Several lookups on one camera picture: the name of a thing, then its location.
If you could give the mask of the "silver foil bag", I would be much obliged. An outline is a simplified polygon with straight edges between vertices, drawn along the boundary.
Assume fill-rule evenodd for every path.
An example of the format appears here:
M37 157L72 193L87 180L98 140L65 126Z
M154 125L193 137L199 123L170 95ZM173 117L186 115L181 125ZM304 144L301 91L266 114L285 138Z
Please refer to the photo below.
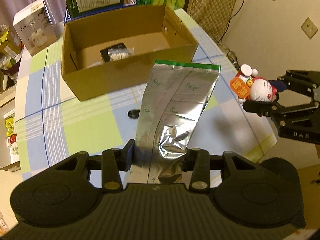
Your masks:
M181 182L188 143L220 70L218 64L155 61L142 98L126 182Z

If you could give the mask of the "brown cardboard box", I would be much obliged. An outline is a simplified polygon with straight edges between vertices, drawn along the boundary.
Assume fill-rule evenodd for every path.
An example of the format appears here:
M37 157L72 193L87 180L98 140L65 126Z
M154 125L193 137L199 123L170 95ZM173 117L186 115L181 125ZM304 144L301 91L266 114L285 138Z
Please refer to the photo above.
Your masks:
M189 63L198 43L166 5L135 5L72 20L61 75L80 101L145 83L157 60Z

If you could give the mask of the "black shaver box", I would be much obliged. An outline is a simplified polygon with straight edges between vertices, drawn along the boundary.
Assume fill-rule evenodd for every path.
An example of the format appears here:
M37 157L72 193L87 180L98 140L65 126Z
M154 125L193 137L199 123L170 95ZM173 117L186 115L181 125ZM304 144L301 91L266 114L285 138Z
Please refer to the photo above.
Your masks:
M117 60L120 55L126 53L127 47L123 42L109 46L100 51L101 57L104 62L110 62L111 60Z

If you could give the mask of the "open floor box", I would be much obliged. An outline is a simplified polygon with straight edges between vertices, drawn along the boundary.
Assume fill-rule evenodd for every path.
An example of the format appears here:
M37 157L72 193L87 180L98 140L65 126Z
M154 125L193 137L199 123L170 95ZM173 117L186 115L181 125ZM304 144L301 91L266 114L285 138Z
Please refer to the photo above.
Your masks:
M1 170L16 172L21 169L17 144L15 110L3 114L1 119Z

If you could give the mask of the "white humidifier box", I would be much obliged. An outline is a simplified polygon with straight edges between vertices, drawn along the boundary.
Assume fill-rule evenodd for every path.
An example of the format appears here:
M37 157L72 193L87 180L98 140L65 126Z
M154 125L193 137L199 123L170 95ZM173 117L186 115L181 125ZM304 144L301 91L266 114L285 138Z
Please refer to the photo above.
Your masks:
M13 25L31 56L57 41L43 0L36 0L17 12L13 19Z

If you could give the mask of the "doraemon lucky cat figure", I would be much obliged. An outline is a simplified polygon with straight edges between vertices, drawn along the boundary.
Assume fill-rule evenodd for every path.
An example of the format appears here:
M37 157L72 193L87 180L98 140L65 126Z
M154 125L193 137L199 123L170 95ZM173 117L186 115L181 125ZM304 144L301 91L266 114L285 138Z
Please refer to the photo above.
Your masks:
M258 71L247 64L240 66L229 86L240 104L246 101L277 102L279 99L276 87L265 78L258 77Z

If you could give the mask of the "cotton swab bag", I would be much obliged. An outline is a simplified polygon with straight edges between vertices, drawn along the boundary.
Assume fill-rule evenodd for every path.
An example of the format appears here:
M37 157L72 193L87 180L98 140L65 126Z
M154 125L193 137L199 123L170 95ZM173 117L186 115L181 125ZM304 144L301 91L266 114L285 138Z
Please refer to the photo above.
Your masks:
M110 61L118 61L133 56L135 50L133 48L110 48L107 53Z

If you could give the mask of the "checkered tablecloth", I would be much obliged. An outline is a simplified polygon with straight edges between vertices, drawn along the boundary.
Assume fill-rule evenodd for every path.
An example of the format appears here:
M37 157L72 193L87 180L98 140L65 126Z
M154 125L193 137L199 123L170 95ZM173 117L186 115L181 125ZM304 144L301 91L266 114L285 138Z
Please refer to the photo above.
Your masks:
M229 88L235 69L203 29L182 9L177 16L199 46L197 63L219 64L220 77L200 117L189 147L211 154L233 151L259 161L277 142L266 118L246 113ZM28 179L79 152L100 154L123 147L134 138L137 121L128 112L138 109L145 85L79 101L61 76L62 40L35 56L24 51L15 94L16 132L22 176Z

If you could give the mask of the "quilted beige chair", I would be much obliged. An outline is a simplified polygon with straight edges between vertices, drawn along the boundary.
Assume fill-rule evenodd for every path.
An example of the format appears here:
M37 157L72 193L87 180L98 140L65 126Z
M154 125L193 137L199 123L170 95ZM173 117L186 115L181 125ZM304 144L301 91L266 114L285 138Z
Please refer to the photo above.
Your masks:
M215 41L226 31L236 0L189 0L187 13Z

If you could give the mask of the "brown floor carton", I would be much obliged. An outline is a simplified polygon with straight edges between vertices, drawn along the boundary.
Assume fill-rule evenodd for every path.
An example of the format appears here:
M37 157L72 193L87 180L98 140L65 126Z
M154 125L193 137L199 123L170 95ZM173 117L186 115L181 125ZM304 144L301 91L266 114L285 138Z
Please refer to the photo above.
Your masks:
M2 90L17 82L24 45L10 27L1 24L1 74Z

